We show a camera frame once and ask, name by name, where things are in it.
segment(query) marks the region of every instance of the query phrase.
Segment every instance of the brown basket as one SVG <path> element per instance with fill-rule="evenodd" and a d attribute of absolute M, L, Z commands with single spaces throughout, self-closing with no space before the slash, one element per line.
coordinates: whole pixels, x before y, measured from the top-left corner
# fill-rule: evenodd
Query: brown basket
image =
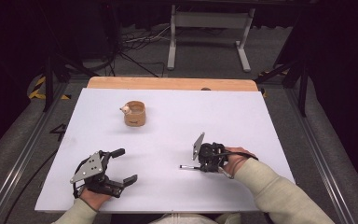
<path fill-rule="evenodd" d="M 127 106 L 131 112 L 124 115 L 124 122 L 131 127 L 143 126 L 146 122 L 145 104 L 140 101 L 129 101 Z"/>

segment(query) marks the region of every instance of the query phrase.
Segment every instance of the white tabletop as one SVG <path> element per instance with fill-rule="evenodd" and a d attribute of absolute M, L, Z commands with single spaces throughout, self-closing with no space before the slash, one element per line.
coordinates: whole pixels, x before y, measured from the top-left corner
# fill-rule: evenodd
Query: white tabletop
<path fill-rule="evenodd" d="M 145 103 L 146 124 L 129 127 L 119 110 Z M 122 182 L 138 175 L 106 213 L 255 211 L 250 191 L 221 174 L 179 169 L 192 161 L 194 142 L 245 147 L 294 182 L 264 99 L 258 91 L 163 91 L 83 89 L 35 210 L 63 212 L 73 204 L 69 183 L 78 164 L 98 150 L 125 148 L 106 174 Z"/>

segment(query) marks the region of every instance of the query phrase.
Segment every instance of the table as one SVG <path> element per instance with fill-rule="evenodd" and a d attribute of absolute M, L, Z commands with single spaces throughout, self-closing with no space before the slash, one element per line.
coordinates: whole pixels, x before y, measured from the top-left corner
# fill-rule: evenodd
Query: table
<path fill-rule="evenodd" d="M 211 91 L 198 91 L 202 88 Z M 135 99 L 146 107 L 146 124 L 140 128 L 126 126 L 118 110 Z M 234 104 L 236 109 L 228 110 Z M 179 169 L 180 164 L 197 165 L 191 160 L 192 144 L 201 132 L 204 143 L 251 148 L 261 161 L 294 182 L 252 80 L 93 77 L 81 92 L 35 210 L 69 209 L 73 202 L 69 179 L 78 164 L 96 150 L 124 147 L 126 154 L 111 160 L 106 174 L 116 181 L 137 174 L 138 181 L 120 199 L 106 203 L 102 212 L 256 211 L 252 194 L 241 183 L 221 174 Z"/>

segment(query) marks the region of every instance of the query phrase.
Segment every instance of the gray carpet floor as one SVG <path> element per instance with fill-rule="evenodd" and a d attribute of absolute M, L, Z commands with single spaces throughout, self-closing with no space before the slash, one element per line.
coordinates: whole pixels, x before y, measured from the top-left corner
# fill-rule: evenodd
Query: gray carpet floor
<path fill-rule="evenodd" d="M 208 31 L 187 29 L 177 36 L 177 51 L 175 69 L 162 72 L 162 63 L 167 62 L 169 41 L 161 39 L 142 49 L 131 49 L 125 53 L 138 63 L 143 63 L 150 71 L 160 77 L 200 77 L 200 78 L 237 78 L 253 79 L 266 70 L 272 69 L 282 45 L 290 34 L 291 29 L 260 28 L 250 31 L 245 51 L 252 68 L 251 73 L 244 73 L 234 42 L 241 36 L 241 31 Z M 133 32 L 133 29 L 123 30 L 122 33 Z M 90 61 L 85 65 L 92 66 L 98 62 Z M 114 67 L 116 76 L 151 77 L 143 68 L 135 63 L 117 56 Z M 102 76 L 113 75 L 111 68 L 99 70 Z M 8 201 L 0 210 L 0 223 L 4 222 L 10 206 L 21 190 L 25 187 L 35 170 L 60 145 L 59 135 L 49 133 L 61 124 L 68 124 L 76 105 L 81 89 L 87 86 L 88 78 L 84 75 L 72 75 L 66 85 L 65 94 L 70 94 L 70 100 L 59 100 L 42 130 L 40 138 L 35 142 L 34 153 L 26 164 L 16 188 L 9 193 Z M 311 153 L 310 141 L 296 116 L 297 109 L 290 103 L 289 90 L 285 90 L 280 81 L 282 77 L 274 77 L 259 85 L 267 93 L 265 98 L 268 111 L 281 140 L 282 148 L 289 162 L 298 185 L 314 200 L 325 213 L 336 223 L 345 223 L 340 217 L 339 209 L 335 207 L 332 197 L 326 188 L 320 170 Z M 43 115 L 44 100 L 33 99 L 26 110 L 13 123 L 0 141 L 0 188 L 5 184 L 7 176 L 17 158 L 27 145 L 30 135 L 37 122 Z M 334 129 L 319 105 L 310 81 L 306 104 L 306 122 L 319 144 L 345 203 L 351 212 L 353 222 L 358 223 L 358 174 L 340 144 Z M 50 223 L 61 214 L 38 213 L 34 210 L 35 202 L 47 176 L 50 160 L 25 189 L 15 204 L 7 223 Z M 99 214 L 94 223 L 109 223 L 110 216 Z M 242 214 L 242 223 L 267 223 L 262 213 Z"/>

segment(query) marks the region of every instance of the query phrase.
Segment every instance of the forearm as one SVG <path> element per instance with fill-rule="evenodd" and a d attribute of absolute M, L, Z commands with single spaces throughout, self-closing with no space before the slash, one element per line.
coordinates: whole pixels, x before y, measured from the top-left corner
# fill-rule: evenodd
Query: forearm
<path fill-rule="evenodd" d="M 54 224 L 91 224 L 97 212 L 81 199 L 76 199 L 74 205 L 66 211 Z"/>
<path fill-rule="evenodd" d="M 249 159 L 235 179 L 249 188 L 256 206 L 277 224 L 333 223 L 302 189 L 260 161 Z"/>

